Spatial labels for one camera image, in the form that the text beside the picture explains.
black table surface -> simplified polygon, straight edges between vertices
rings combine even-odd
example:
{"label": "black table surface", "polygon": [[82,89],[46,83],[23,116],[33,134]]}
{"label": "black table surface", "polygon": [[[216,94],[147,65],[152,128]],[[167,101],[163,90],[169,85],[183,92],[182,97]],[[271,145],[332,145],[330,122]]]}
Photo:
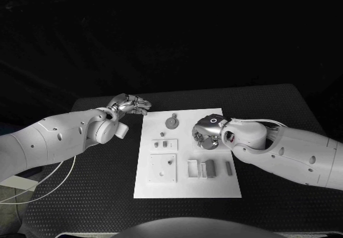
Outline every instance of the black table surface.
{"label": "black table surface", "polygon": [[[290,84],[139,94],[152,112],[222,108],[228,118],[273,119],[326,135],[296,87]],[[84,98],[72,111],[107,106],[113,97]],[[29,237],[59,233],[115,233],[170,217],[208,217],[274,232],[343,232],[343,192],[297,184],[235,157],[242,198],[134,199],[141,115],[126,115],[130,130],[77,156],[61,188],[30,203],[23,219]],[[38,186],[33,198],[64,180],[72,159]],[[56,165],[49,165],[45,174]]]}

